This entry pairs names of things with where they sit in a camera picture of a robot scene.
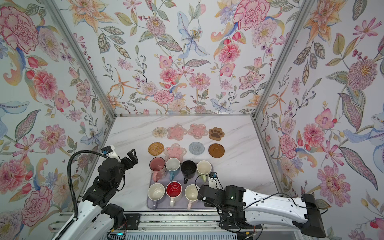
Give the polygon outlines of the white mug grey handle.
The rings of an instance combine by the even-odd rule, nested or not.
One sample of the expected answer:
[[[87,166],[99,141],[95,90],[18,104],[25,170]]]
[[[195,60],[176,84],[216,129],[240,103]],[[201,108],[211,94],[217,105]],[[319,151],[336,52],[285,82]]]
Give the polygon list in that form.
[[[149,187],[148,198],[152,202],[150,208],[156,210],[158,203],[162,200],[165,195],[165,187],[161,183],[154,183]]]

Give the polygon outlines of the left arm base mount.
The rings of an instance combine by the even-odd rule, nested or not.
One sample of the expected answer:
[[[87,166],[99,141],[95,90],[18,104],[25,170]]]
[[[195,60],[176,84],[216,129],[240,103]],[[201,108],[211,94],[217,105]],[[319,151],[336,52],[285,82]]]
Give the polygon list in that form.
[[[125,213],[124,208],[118,205],[108,204],[102,209],[101,214],[113,221],[112,230],[137,230],[139,228],[141,215]]]

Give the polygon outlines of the round wooden coaster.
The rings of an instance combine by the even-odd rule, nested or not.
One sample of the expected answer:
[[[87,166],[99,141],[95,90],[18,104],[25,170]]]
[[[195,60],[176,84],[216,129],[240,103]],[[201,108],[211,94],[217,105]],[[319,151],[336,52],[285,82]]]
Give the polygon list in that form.
[[[213,158],[221,158],[225,154],[225,148],[220,144],[211,144],[209,146],[209,154]]]

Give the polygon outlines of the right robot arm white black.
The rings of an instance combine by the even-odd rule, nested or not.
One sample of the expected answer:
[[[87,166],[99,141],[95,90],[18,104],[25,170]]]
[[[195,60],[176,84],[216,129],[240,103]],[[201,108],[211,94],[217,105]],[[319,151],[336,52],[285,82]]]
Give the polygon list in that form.
[[[283,193],[265,195],[237,186],[223,190],[202,185],[198,200],[217,209],[219,226],[226,231],[260,229],[266,225],[291,227],[303,235],[325,238],[322,214],[315,197],[291,198]]]

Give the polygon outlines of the round woven cork coaster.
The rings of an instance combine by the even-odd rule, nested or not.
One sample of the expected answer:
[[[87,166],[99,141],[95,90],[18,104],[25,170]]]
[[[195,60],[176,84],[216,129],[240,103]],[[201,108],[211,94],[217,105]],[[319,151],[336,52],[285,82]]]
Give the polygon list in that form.
[[[148,152],[152,156],[159,156],[160,154],[163,153],[164,149],[165,147],[162,143],[155,142],[149,145]]]

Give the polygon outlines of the pink flower coaster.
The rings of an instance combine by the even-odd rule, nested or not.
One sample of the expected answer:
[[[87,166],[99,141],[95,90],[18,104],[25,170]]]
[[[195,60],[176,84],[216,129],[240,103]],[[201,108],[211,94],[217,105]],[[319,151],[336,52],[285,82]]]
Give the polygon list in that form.
[[[188,130],[188,135],[193,136],[194,139],[199,140],[209,134],[204,124],[191,124]]]
[[[164,149],[165,161],[167,162],[169,159],[176,158],[182,163],[186,153],[187,150],[182,148],[179,144],[172,144],[171,147],[166,147]]]
[[[187,129],[184,129],[182,125],[175,125],[174,127],[169,127],[167,129],[167,138],[169,140],[181,141],[184,139],[184,136],[188,133]]]

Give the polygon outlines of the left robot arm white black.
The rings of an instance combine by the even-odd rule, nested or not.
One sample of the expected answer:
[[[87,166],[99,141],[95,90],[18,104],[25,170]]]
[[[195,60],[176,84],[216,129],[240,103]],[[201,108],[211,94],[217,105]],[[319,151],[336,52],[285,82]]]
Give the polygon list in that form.
[[[54,239],[98,240],[101,237],[110,239],[111,234],[117,235],[121,230],[137,230],[140,214],[126,214],[124,208],[110,202],[113,196],[124,188],[126,172],[139,162],[136,150],[130,150],[124,158],[119,157],[114,146],[104,147],[101,152],[78,151],[69,159],[68,174],[72,172],[73,161],[84,154],[101,157],[104,161],[98,167],[98,176],[80,202],[75,194],[72,177],[68,177],[74,213]]]

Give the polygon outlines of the round beige patterned coaster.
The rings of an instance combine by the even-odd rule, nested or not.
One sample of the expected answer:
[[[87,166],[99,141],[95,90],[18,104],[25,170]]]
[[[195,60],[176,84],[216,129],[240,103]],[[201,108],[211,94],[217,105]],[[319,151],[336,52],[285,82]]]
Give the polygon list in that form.
[[[153,136],[155,138],[163,138],[165,137],[166,135],[168,134],[168,131],[166,128],[164,127],[156,127],[154,130],[153,130]]]

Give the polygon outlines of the brown paw print coaster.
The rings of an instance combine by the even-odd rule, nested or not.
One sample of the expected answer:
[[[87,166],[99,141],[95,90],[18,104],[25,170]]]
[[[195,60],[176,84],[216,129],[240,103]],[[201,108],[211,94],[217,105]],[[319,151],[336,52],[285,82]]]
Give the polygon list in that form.
[[[222,128],[213,127],[209,129],[209,138],[214,141],[220,141],[225,136]]]

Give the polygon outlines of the round blue woven coaster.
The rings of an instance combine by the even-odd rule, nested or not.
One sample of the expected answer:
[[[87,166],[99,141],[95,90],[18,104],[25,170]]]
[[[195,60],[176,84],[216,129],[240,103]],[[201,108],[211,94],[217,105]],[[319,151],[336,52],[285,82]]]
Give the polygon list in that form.
[[[198,156],[204,153],[205,146],[200,142],[192,142],[189,145],[189,151],[191,154]]]

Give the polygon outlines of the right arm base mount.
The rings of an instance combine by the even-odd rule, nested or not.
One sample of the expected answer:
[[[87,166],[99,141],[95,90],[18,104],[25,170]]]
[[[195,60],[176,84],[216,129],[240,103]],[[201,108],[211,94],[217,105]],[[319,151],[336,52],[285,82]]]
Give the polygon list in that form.
[[[242,230],[261,230],[262,225],[250,225],[246,221],[245,212],[238,212],[230,214],[228,212],[223,212],[217,210],[220,220],[218,225],[222,230],[230,232],[240,232]]]

